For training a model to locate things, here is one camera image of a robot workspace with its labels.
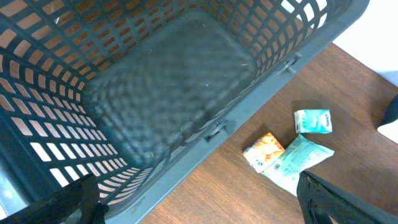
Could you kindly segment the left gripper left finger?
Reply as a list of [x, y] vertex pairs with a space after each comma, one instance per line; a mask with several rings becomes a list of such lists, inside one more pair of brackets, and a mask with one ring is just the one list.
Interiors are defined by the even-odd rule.
[[2, 219], [1, 224], [104, 223], [107, 212], [108, 206], [100, 203], [95, 175], [87, 174]]

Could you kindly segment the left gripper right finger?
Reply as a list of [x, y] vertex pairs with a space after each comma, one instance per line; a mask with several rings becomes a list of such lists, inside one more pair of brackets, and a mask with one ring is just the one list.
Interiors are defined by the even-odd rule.
[[397, 217], [303, 171], [297, 198], [305, 223], [397, 223]]

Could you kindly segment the teal wet wipes pack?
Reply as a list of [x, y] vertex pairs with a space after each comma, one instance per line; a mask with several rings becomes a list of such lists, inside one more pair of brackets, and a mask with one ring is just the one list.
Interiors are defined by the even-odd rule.
[[325, 146], [309, 141], [299, 134], [262, 175], [295, 197], [300, 173], [331, 157], [335, 152]]

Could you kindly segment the orange small box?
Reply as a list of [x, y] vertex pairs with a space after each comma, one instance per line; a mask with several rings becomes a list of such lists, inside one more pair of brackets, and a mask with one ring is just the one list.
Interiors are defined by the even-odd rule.
[[285, 149], [274, 135], [267, 133], [259, 138], [252, 146], [248, 147], [243, 152], [243, 156], [257, 173], [261, 173], [284, 152]]

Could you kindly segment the small teal tissue packet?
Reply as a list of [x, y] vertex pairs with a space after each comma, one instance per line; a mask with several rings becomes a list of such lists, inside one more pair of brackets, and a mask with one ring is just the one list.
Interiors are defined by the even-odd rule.
[[330, 110], [298, 110], [294, 112], [296, 133], [328, 134], [333, 132]]

